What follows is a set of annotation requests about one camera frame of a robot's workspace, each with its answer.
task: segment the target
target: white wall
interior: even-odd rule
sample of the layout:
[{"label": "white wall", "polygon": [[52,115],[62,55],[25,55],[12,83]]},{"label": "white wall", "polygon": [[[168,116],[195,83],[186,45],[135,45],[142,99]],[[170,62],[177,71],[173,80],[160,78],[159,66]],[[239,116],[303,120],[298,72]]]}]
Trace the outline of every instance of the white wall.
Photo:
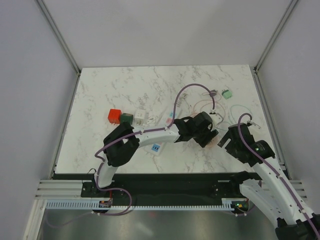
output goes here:
[{"label": "white wall", "polygon": [[44,0],[80,67],[255,65],[290,0]]},{"label": "white wall", "polygon": [[300,1],[261,71],[290,173],[320,213],[320,1]]},{"label": "white wall", "polygon": [[76,75],[33,0],[0,1],[0,238],[22,238]]}]

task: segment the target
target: white cable tray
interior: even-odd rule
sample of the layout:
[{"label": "white cable tray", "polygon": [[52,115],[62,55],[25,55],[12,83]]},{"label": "white cable tray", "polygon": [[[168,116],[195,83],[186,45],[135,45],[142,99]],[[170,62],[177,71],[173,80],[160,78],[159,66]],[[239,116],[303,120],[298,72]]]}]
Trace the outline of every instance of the white cable tray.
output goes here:
[{"label": "white cable tray", "polygon": [[[99,200],[48,200],[46,209],[65,210],[125,210],[128,206],[112,206],[111,208],[100,207]],[[173,211],[233,211],[231,201],[226,201],[222,205],[204,206],[132,206],[130,210],[173,210]]]}]

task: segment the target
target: red cube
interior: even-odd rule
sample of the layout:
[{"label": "red cube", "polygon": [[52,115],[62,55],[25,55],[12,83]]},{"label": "red cube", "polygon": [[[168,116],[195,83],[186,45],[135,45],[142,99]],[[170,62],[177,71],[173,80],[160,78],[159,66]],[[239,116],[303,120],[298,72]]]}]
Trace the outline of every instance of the red cube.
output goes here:
[{"label": "red cube", "polygon": [[112,124],[120,124],[120,116],[122,112],[119,109],[110,109],[108,120]]}]

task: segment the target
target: gray floor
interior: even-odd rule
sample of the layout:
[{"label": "gray floor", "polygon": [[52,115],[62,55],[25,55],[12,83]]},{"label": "gray floor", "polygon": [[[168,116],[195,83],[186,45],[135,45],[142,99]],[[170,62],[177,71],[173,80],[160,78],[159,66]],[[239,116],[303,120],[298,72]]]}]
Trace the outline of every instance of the gray floor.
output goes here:
[{"label": "gray floor", "polygon": [[[47,210],[51,224],[63,224],[83,210]],[[143,211],[123,216],[87,215],[59,229],[43,225],[40,240],[277,240],[256,208],[246,217],[217,211]]]}]

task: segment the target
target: white marble surface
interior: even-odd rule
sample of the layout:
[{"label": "white marble surface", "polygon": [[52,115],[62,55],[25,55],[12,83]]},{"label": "white marble surface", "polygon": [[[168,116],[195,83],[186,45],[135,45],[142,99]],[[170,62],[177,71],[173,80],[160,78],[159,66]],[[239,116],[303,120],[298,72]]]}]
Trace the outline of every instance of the white marble surface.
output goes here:
[{"label": "white marble surface", "polygon": [[[256,87],[248,65],[209,66],[156,66],[156,67],[105,67],[84,68],[77,87],[69,122],[59,154],[56,174],[87,173],[98,168],[100,160],[95,152],[103,146],[103,139],[116,126],[108,121],[110,108],[123,113],[135,113],[136,109],[148,112],[148,126],[155,126],[162,113],[174,102],[178,91],[187,84],[201,83],[209,89],[229,89],[230,99],[216,97],[226,110],[225,120],[233,105],[244,105],[253,113],[253,120],[260,125],[260,136],[274,149],[266,120],[258,98]],[[200,100],[209,99],[202,95],[198,86],[187,88],[187,96],[181,100],[180,117],[189,116],[193,106]],[[195,110],[210,101],[200,102]],[[212,104],[202,110],[209,112]],[[223,115],[220,105],[217,112]],[[240,106],[232,108],[238,120],[247,110]],[[137,150],[131,161],[119,167],[118,173],[221,173],[251,171],[216,146],[225,131],[220,130],[216,142],[201,148],[193,139],[189,142],[167,144],[160,154],[154,156],[143,148]]]}]

